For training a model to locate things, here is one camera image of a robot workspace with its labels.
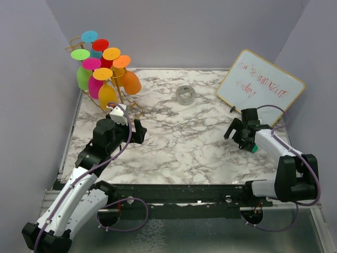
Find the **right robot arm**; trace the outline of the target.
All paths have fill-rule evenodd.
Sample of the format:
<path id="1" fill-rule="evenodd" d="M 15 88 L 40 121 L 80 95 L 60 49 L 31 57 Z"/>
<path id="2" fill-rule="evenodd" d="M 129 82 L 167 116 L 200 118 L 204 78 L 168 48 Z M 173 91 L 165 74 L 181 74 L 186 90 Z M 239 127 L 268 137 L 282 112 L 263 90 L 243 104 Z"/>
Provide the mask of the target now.
<path id="1" fill-rule="evenodd" d="M 273 180 L 246 182 L 243 202 L 254 206 L 261 197 L 267 197 L 302 206 L 316 204 L 321 196 L 316 157 L 294 149 L 278 137 L 274 128 L 261 124 L 256 108 L 242 110 L 241 116 L 232 121 L 224 138 L 232 138 L 239 149 L 252 153 L 258 148 L 263 149 L 277 166 Z"/>

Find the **orange wine glass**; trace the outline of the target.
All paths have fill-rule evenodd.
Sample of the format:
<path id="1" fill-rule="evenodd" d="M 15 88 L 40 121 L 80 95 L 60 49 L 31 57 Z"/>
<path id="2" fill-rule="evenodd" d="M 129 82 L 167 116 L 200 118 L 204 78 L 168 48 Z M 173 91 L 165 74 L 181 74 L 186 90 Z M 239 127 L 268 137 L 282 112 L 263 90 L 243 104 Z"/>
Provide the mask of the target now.
<path id="1" fill-rule="evenodd" d="M 113 67 L 124 91 L 129 95 L 135 95 L 141 90 L 142 85 L 137 75 L 126 69 L 130 63 L 131 58 L 128 55 L 120 55 L 113 61 Z"/>

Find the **yellow wine glass front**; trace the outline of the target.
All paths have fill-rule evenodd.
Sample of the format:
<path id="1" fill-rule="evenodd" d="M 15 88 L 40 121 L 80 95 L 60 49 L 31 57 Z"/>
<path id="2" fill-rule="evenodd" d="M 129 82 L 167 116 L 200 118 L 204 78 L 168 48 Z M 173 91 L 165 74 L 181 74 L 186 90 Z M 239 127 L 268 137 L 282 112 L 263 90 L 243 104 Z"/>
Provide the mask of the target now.
<path id="1" fill-rule="evenodd" d="M 118 96 L 116 91 L 107 83 L 112 76 L 113 71 L 105 67 L 96 69 L 93 72 L 93 78 L 103 82 L 103 85 L 98 92 L 98 100 L 100 103 L 100 107 L 103 110 L 108 110 L 107 106 L 109 102 L 118 102 Z"/>

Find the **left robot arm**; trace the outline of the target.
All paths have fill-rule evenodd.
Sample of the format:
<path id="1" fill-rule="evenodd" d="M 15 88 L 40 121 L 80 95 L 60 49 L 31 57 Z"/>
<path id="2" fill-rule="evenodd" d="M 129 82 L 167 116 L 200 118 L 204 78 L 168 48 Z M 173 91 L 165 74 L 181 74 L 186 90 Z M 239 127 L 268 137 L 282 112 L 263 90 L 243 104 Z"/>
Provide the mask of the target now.
<path id="1" fill-rule="evenodd" d="M 126 124 L 111 118 L 99 120 L 54 202 L 35 223 L 28 222 L 22 229 L 28 248 L 33 252 L 68 252 L 79 229 L 101 208 L 134 201 L 133 197 L 117 198 L 114 186 L 97 179 L 117 158 L 112 153 L 125 150 L 122 143 L 142 144 L 146 132 L 140 120 Z"/>

